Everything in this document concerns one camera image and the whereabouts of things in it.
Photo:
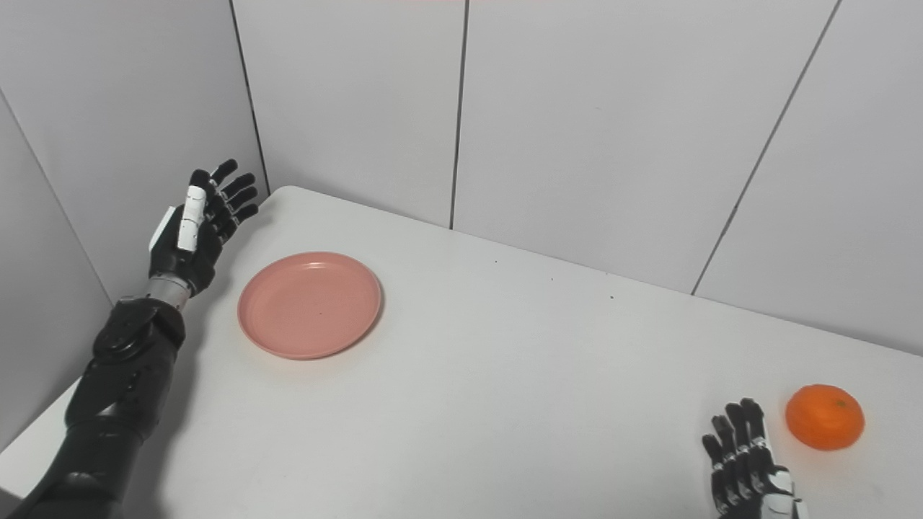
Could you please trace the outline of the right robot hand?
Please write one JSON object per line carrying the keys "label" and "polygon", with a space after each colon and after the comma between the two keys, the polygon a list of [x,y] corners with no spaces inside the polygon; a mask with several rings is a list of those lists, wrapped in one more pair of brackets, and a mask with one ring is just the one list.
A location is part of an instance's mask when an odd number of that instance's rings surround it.
{"label": "right robot hand", "polygon": [[725,405],[702,436],[719,518],[808,518],[787,467],[775,463],[764,410],[751,398]]}

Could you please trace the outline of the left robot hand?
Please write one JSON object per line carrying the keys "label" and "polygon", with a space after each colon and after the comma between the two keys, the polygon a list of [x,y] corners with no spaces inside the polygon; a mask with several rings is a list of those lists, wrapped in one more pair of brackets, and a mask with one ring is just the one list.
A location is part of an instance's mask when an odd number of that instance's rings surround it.
{"label": "left robot hand", "polygon": [[224,244],[258,213],[256,175],[227,160],[197,169],[182,204],[169,208],[149,244],[149,279],[178,283],[191,298],[211,285]]}

